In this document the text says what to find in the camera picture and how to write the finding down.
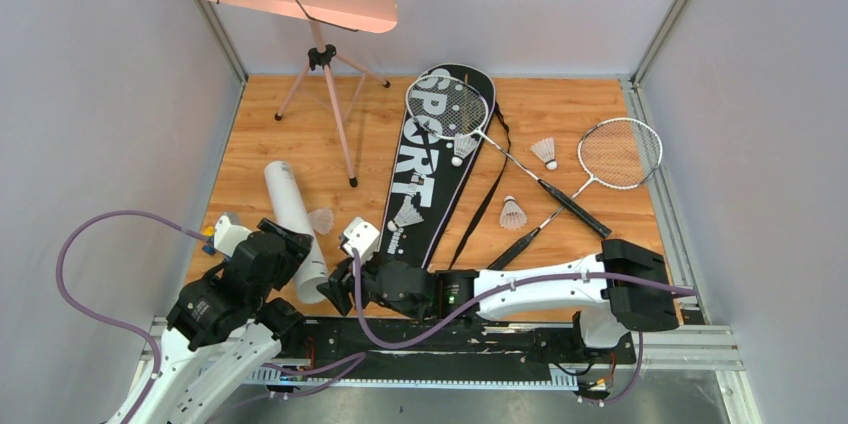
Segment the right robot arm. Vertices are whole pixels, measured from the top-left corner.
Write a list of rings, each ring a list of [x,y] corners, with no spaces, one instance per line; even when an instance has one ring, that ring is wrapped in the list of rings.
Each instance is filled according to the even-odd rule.
[[[632,331],[679,326],[675,302],[692,288],[668,280],[663,255],[623,239],[602,241],[599,252],[524,270],[429,272],[403,261],[367,265],[354,249],[317,287],[340,315],[362,316],[370,303],[427,325],[420,335],[391,343],[363,331],[383,349],[404,349],[460,319],[494,322],[531,311],[574,309],[571,347],[596,361]]]

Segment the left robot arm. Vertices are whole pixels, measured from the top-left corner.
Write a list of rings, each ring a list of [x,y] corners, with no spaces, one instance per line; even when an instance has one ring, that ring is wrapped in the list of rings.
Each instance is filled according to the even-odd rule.
[[[268,296],[294,277],[313,242],[268,219],[251,230],[222,215],[213,246],[224,261],[180,291],[161,335],[159,370],[146,370],[111,422],[204,423],[262,364],[298,355],[304,316]]]

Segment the white shuttlecock tube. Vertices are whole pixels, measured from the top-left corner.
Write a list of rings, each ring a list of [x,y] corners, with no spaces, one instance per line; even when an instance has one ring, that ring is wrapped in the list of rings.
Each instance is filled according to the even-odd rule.
[[[292,279],[297,298],[304,304],[325,301],[326,298],[318,290],[318,286],[326,283],[328,279],[326,260],[309,222],[306,206],[289,164],[279,160],[271,161],[264,169],[264,179],[275,222],[291,231],[314,238],[308,256]]]

